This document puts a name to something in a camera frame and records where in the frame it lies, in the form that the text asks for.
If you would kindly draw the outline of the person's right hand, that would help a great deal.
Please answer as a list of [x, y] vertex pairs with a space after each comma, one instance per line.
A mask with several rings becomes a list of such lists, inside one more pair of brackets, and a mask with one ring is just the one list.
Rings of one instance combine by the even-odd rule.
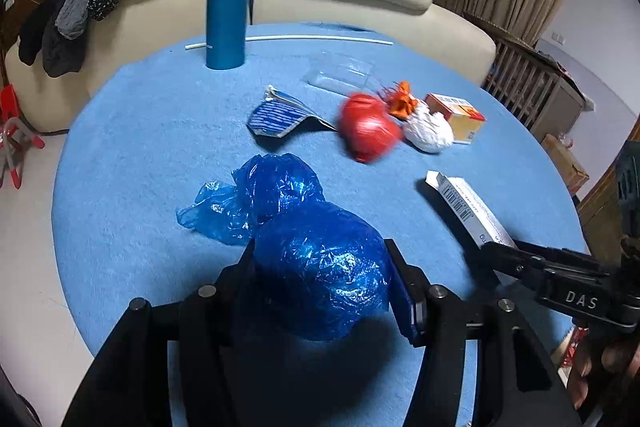
[[579, 410], [588, 398], [588, 393], [603, 372], [620, 375], [623, 390], [639, 379], [639, 343], [624, 340], [622, 343], [602, 347], [599, 339], [585, 335], [576, 348], [567, 392], [575, 410]]

